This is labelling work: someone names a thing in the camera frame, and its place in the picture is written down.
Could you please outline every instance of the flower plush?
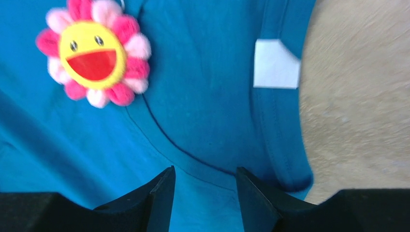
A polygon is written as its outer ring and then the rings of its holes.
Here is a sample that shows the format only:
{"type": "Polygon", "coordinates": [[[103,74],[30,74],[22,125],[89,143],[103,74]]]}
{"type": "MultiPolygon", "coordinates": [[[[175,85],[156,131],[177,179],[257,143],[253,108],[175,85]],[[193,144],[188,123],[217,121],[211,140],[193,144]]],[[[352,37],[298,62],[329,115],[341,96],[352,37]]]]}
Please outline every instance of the flower plush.
{"type": "Polygon", "coordinates": [[[51,9],[36,39],[48,72],[72,100],[127,106],[148,87],[151,48],[137,21],[114,0],[68,0],[51,9]]]}

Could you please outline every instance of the open red mouth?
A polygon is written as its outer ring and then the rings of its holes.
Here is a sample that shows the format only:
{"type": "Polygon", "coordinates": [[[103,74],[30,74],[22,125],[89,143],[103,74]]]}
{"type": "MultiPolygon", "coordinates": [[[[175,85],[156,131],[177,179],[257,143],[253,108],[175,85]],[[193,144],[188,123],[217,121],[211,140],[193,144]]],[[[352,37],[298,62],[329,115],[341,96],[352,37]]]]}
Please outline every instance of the open red mouth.
{"type": "Polygon", "coordinates": [[[67,62],[83,78],[90,81],[101,81],[114,70],[117,54],[115,50],[89,52],[67,58],[67,62]]]}

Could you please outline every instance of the blue cloth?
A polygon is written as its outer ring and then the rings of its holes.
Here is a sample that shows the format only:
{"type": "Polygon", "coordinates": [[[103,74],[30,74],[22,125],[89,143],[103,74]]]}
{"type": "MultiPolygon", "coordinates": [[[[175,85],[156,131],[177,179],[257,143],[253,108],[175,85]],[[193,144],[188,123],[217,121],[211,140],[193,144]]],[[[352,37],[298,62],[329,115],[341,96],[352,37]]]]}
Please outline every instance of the blue cloth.
{"type": "Polygon", "coordinates": [[[0,191],[58,191],[88,208],[176,167],[170,231],[242,231],[234,172],[304,198],[313,182],[298,89],[253,88],[258,38],[301,58],[315,0],[129,0],[152,44],[129,107],[72,101],[34,39],[65,0],[0,2],[0,191]]]}

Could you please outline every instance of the eye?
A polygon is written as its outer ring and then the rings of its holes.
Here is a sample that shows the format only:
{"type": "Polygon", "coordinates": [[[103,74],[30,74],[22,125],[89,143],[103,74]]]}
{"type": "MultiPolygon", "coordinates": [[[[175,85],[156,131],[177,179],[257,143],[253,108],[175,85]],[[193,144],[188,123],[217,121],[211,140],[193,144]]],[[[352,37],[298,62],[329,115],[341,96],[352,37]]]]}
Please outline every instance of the eye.
{"type": "Polygon", "coordinates": [[[103,45],[104,45],[104,41],[103,41],[103,39],[101,39],[100,36],[95,36],[94,39],[95,39],[95,42],[96,42],[99,46],[103,46],[103,45]]]}
{"type": "Polygon", "coordinates": [[[71,48],[71,50],[72,50],[73,52],[77,51],[77,49],[78,49],[77,43],[76,43],[75,41],[72,41],[72,42],[70,43],[70,48],[71,48]]]}

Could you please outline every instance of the mouth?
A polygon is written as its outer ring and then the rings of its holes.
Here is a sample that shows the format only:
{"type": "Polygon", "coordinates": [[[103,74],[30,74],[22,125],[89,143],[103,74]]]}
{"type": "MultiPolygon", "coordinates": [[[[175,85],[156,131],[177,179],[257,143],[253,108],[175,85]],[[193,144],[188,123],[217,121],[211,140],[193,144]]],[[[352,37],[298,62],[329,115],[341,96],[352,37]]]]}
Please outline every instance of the mouth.
{"type": "Polygon", "coordinates": [[[114,70],[117,53],[115,50],[93,51],[67,58],[67,62],[83,78],[89,81],[101,81],[114,70]]]}

